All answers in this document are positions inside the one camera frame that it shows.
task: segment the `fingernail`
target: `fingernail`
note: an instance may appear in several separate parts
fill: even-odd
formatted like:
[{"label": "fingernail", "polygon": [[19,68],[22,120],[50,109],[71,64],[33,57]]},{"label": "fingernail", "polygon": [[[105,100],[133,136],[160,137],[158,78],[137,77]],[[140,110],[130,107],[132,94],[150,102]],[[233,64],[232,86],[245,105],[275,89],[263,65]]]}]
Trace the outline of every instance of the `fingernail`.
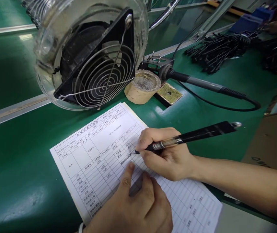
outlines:
[{"label": "fingernail", "polygon": [[144,158],[144,156],[145,156],[145,151],[143,150],[143,151],[139,152],[139,154],[141,155],[142,158]]},{"label": "fingernail", "polygon": [[135,166],[134,163],[133,163],[133,162],[130,162],[129,167],[130,167],[131,169],[133,169],[134,166]]}]

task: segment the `forearm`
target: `forearm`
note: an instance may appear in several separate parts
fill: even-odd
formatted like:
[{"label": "forearm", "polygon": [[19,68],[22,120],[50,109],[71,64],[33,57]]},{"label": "forearm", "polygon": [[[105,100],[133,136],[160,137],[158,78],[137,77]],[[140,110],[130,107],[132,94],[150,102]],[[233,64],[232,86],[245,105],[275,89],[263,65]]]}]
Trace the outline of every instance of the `forearm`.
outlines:
[{"label": "forearm", "polygon": [[229,160],[196,158],[198,169],[191,179],[208,183],[277,218],[277,170]]}]

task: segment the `pen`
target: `pen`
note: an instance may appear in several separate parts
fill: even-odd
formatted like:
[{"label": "pen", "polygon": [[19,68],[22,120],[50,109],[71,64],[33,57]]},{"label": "pen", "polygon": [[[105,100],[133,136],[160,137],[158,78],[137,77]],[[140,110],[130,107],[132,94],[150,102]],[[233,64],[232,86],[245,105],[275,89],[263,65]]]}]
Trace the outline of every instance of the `pen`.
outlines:
[{"label": "pen", "polygon": [[168,147],[177,146],[179,144],[183,144],[191,141],[211,138],[218,135],[235,132],[237,128],[241,126],[242,124],[240,122],[229,123],[228,121],[223,121],[218,124],[197,129],[195,131],[188,132],[170,139],[166,139],[160,142],[153,142],[145,150],[150,150],[150,151],[162,150]]}]

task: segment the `finger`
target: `finger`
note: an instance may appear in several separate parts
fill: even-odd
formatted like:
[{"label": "finger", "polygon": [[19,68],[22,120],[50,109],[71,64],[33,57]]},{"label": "finger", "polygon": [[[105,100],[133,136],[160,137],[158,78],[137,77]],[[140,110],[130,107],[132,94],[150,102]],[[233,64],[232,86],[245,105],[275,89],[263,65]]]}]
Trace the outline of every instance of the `finger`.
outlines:
[{"label": "finger", "polygon": [[146,128],[141,132],[135,150],[143,151],[154,141],[158,142],[178,135],[180,135],[180,132],[172,127],[162,129]]},{"label": "finger", "polygon": [[163,177],[170,177],[171,171],[173,170],[172,163],[170,161],[167,161],[161,156],[156,155],[155,153],[148,150],[142,151],[141,156],[144,160],[145,165],[149,169],[153,170]]},{"label": "finger", "polygon": [[161,189],[160,185],[154,178],[152,178],[151,182],[154,186],[155,202],[145,219],[148,226],[154,227],[154,229],[151,230],[151,232],[154,232],[162,226],[167,219],[167,216],[172,214],[172,211],[167,196]]},{"label": "finger", "polygon": [[121,182],[117,190],[117,193],[119,193],[121,196],[129,195],[134,166],[134,163],[129,162],[129,164],[125,168],[125,172],[122,176]]},{"label": "finger", "polygon": [[173,230],[173,218],[172,211],[169,212],[169,215],[164,220],[160,228],[156,231],[156,233],[171,233]]},{"label": "finger", "polygon": [[134,204],[140,216],[145,217],[155,201],[154,187],[147,172],[143,173],[141,190],[134,197]]}]

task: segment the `screw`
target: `screw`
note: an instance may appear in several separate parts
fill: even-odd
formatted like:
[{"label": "screw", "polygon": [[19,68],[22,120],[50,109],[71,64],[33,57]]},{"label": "screw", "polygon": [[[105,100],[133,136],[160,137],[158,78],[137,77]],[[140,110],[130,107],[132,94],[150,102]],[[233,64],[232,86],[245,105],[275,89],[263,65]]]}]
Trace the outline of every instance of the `screw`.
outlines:
[{"label": "screw", "polygon": [[132,21],[133,21],[132,14],[128,14],[128,16],[125,18],[125,28],[126,29],[130,28],[130,26],[132,25]]}]

